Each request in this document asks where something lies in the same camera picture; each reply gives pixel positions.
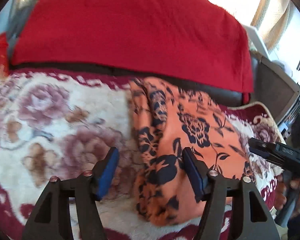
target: person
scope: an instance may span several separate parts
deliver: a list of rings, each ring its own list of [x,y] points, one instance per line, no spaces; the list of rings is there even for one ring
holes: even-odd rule
[[[286,203],[287,198],[284,196],[287,190],[286,185],[282,182],[282,176],[278,176],[278,184],[275,189],[274,207],[276,210],[281,210]],[[290,187],[300,191],[300,179],[295,179],[290,182]],[[293,211],[288,222],[288,240],[300,238],[300,193],[296,202],[295,210]]]

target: white floral blanket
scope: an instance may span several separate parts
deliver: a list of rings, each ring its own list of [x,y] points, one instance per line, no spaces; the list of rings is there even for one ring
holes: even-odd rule
[[[77,177],[105,157],[120,151],[119,166],[106,198],[97,203],[108,239],[192,239],[200,218],[182,225],[155,227],[138,217],[131,197],[141,168],[133,137],[130,77],[111,77],[56,69],[22,69],[0,85],[0,229],[20,240],[23,227],[52,175]],[[283,141],[268,110],[261,104],[241,110],[222,108],[249,137]],[[249,154],[257,188],[273,206],[275,175],[280,169]],[[226,208],[221,238],[226,239],[231,206]],[[74,239],[79,239],[75,204],[70,203]]]

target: red blanket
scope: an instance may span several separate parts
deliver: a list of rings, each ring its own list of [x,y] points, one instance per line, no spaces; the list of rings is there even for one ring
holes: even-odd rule
[[[12,63],[51,61],[253,91],[246,32],[208,0],[39,0]]]

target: metal bolt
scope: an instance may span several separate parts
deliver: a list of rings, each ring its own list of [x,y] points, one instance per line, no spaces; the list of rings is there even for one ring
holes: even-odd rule
[[[250,183],[251,179],[249,177],[243,177],[243,181],[246,183]]]
[[[57,182],[58,180],[59,180],[59,178],[58,178],[57,176],[52,176],[52,177],[49,179],[49,181],[50,181],[50,182],[53,182],[53,183]]]
[[[92,171],[91,170],[86,170],[83,172],[83,175],[86,176],[86,177],[89,177],[92,175]]]
[[[210,174],[210,176],[212,176],[212,177],[216,177],[216,176],[218,176],[218,172],[217,172],[217,171],[215,171],[215,170],[211,170],[211,171],[209,171],[209,174]]]

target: orange garment with black flowers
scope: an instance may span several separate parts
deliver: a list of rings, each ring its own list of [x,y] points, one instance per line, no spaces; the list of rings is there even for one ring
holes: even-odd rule
[[[159,78],[136,79],[130,87],[144,163],[135,195],[145,219],[164,226],[202,215],[205,203],[196,202],[184,171],[185,147],[224,177],[254,180],[237,131],[208,94],[185,92]]]

